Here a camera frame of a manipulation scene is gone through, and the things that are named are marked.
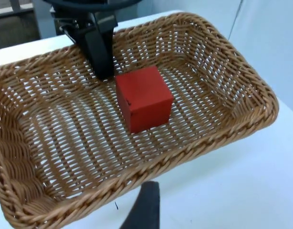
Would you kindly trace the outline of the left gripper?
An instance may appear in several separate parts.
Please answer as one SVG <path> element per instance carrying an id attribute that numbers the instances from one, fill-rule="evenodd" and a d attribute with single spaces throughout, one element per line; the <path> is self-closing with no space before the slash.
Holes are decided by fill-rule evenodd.
<path id="1" fill-rule="evenodd" d="M 53 5 L 50 13 L 59 30 L 80 47 L 98 79 L 114 75 L 113 29 L 118 25 L 114 12 L 86 12 Z"/>

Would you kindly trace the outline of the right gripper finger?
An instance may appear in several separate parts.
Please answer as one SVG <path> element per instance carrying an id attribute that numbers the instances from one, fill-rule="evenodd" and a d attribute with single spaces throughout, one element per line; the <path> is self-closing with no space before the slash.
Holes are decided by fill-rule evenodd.
<path id="1" fill-rule="evenodd" d="M 148 181 L 141 185 L 135 203 L 120 228 L 160 228 L 160 189 L 158 182 Z"/>

